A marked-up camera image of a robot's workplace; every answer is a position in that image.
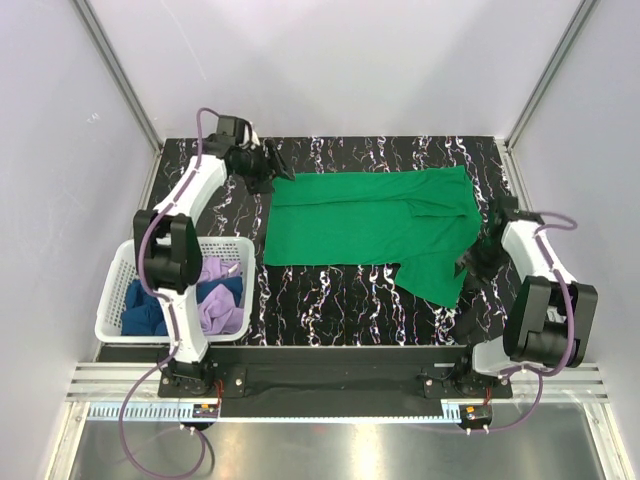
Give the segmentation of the green t shirt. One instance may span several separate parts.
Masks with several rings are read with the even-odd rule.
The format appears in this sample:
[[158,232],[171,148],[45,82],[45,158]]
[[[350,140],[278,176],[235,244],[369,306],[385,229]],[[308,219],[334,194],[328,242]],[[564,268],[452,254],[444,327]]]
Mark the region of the green t shirt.
[[305,173],[274,187],[265,264],[396,264],[398,287],[456,306],[465,276],[455,264],[482,225],[464,167]]

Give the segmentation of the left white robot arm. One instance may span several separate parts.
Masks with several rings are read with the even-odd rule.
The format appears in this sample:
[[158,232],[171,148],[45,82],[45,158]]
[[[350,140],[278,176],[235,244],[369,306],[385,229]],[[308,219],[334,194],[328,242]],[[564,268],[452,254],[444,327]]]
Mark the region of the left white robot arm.
[[260,139],[250,121],[219,115],[213,134],[197,136],[196,154],[171,192],[133,219],[138,276],[158,300],[168,330],[169,355],[158,369],[163,381],[196,396],[216,384],[196,303],[203,262],[196,223],[231,175],[241,177],[252,195],[272,192],[276,177],[295,178],[274,142]]

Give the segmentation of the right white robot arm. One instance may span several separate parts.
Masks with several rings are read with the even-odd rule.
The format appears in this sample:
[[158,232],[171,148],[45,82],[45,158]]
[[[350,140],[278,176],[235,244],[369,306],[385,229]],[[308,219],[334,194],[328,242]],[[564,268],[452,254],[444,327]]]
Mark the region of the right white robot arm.
[[569,273],[547,237],[550,229],[576,229],[576,222],[544,218],[513,196],[494,199],[485,233],[456,262],[454,276],[466,290],[489,285],[506,263],[521,281],[502,335],[468,347],[452,368],[448,381],[465,396],[506,385],[519,371],[556,376],[584,359],[598,293]]

